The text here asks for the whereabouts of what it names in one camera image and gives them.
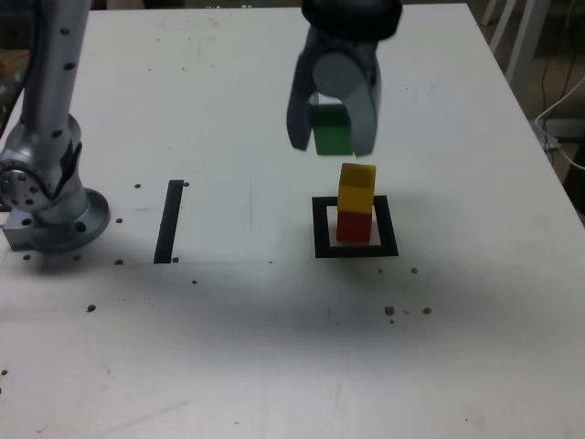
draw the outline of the black square outline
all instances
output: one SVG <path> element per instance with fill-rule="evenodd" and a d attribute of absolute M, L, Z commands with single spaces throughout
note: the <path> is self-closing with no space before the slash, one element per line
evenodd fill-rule
<path fill-rule="evenodd" d="M 399 255 L 388 199 L 385 195 L 374 197 L 380 245 L 332 247 L 329 242 L 329 221 L 327 220 L 327 207 L 329 206 L 337 206 L 337 197 L 313 197 L 315 258 L 381 258 Z"/>

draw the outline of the stacked cubes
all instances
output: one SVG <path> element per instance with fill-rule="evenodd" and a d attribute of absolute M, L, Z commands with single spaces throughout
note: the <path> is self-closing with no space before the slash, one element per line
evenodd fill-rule
<path fill-rule="evenodd" d="M 342 164 L 337 194 L 338 241 L 369 242 L 375 185 L 375 166 Z"/>

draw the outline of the cable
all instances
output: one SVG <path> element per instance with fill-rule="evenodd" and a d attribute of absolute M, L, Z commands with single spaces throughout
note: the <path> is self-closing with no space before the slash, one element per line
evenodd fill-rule
<path fill-rule="evenodd" d="M 567 155 L 567 153 L 565 152 L 565 150 L 562 148 L 562 146 L 560 145 L 559 142 L 557 142 L 557 139 L 555 139 L 552 135 L 549 135 L 548 133 L 546 133 L 543 130 L 542 126 L 538 126 L 538 121 L 544 116 L 546 115 L 548 112 L 550 112 L 551 110 L 557 108 L 557 106 L 565 101 L 571 94 L 573 94 L 573 92 L 579 88 L 579 86 L 585 82 L 585 76 L 583 78 L 581 78 L 581 80 L 577 83 L 577 85 L 575 87 L 573 87 L 565 96 L 563 96 L 561 99 L 559 99 L 557 102 L 553 103 L 550 107 L 548 107 L 544 112 L 542 112 L 535 120 L 534 120 L 534 125 L 536 126 L 536 128 L 543 134 L 545 135 L 545 139 L 548 139 L 549 137 L 551 139 L 553 139 L 556 143 L 557 143 L 557 147 L 558 150 L 560 151 L 561 154 L 564 155 L 564 157 L 567 159 L 567 161 L 569 161 L 569 163 L 571 163 L 573 166 L 575 166 L 578 169 L 581 169 L 583 171 L 585 171 L 585 166 L 581 166 L 576 164 L 575 162 L 573 162 L 569 156 Z"/>
<path fill-rule="evenodd" d="M 562 99 L 565 96 L 565 92 L 567 91 L 567 87 L 569 86 L 569 82 L 570 82 L 570 78 L 572 76 L 573 73 L 573 69 L 575 67 L 575 62 L 577 61 L 577 44 L 575 41 L 575 9 L 576 7 L 572 7 L 574 6 L 570 1 L 568 2 L 567 5 L 567 11 L 566 11 L 566 15 L 567 15 L 567 24 L 568 24 L 568 28 L 567 28 L 567 33 L 569 34 L 569 43 L 570 43 L 570 48 L 571 48 L 571 60 L 570 60 L 570 64 L 569 64 L 569 71 L 567 72 L 567 77 L 565 78 L 565 83 L 563 84 L 563 88 L 562 91 L 560 92 L 559 95 L 559 99 Z M 542 78 L 540 80 L 540 90 L 542 92 L 542 110 L 543 112 L 545 112 L 545 110 L 547 109 L 547 93 L 545 90 L 545 78 L 547 77 L 547 72 L 548 72 L 548 65 L 551 61 L 552 58 L 552 53 L 556 53 L 558 51 L 558 46 L 560 45 L 560 42 L 562 40 L 563 34 L 565 33 L 564 28 L 562 27 L 560 32 L 558 33 L 558 37 L 557 37 L 557 44 L 555 45 L 555 49 L 553 50 L 553 52 L 551 52 L 550 55 L 548 55 L 547 58 L 547 63 L 545 64 L 545 68 L 543 69 L 542 72 Z M 555 113 L 556 108 L 552 109 L 552 112 L 550 114 L 547 115 L 547 117 L 545 117 L 542 121 L 542 130 L 544 131 L 545 134 L 545 140 L 544 140 L 544 150 L 545 150 L 545 154 L 550 154 L 550 164 L 551 165 L 555 165 L 555 155 L 554 155 L 554 151 L 557 148 L 553 148 L 549 141 L 548 141 L 548 130 L 547 130 L 547 122 L 548 119 L 550 119 L 553 114 Z"/>
<path fill-rule="evenodd" d="M 10 102 L 10 104 L 7 107 L 7 110 L 5 111 L 4 120 L 2 122 L 2 125 L 0 126 L 0 139 L 2 139 L 2 136 L 4 135 L 4 131 L 6 130 L 6 127 L 8 126 L 8 122 L 10 121 L 10 117 L 12 116 L 12 111 L 15 109 L 16 103 L 18 102 L 18 98 L 20 97 L 20 94 L 22 93 L 22 91 L 25 89 L 25 86 L 27 85 L 28 78 L 30 77 L 30 73 L 31 73 L 33 66 L 35 64 L 35 60 L 37 59 L 38 41 L 40 40 L 40 21 L 41 21 L 40 20 L 40 18 L 41 18 L 40 0 L 35 0 L 34 5 L 35 5 L 35 10 L 33 12 L 33 14 L 34 14 L 33 45 L 32 45 L 32 48 L 30 48 L 30 56 L 29 56 L 29 60 L 28 60 L 27 71 L 25 72 L 25 77 L 22 79 L 22 82 L 20 83 L 13 100 Z"/>

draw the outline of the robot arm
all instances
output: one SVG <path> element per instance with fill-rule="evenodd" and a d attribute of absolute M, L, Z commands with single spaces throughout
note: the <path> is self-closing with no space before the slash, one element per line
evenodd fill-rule
<path fill-rule="evenodd" d="M 396 32 L 399 0 L 303 0 L 311 23 L 297 62 L 287 112 L 292 147 L 306 150 L 318 93 L 341 101 L 355 155 L 374 149 L 381 78 L 376 48 Z"/>
<path fill-rule="evenodd" d="M 91 0 L 35 0 L 22 114 L 0 153 L 0 193 L 13 250 L 60 252 L 106 228 L 105 198 L 80 181 L 81 129 L 69 114 Z"/>

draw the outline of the black tape strip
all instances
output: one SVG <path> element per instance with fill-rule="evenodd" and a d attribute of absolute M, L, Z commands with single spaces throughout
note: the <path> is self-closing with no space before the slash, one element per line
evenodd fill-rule
<path fill-rule="evenodd" d="M 170 180 L 166 190 L 165 208 L 163 209 L 161 227 L 158 231 L 156 250 L 154 251 L 154 263 L 171 262 L 182 195 L 183 180 Z"/>

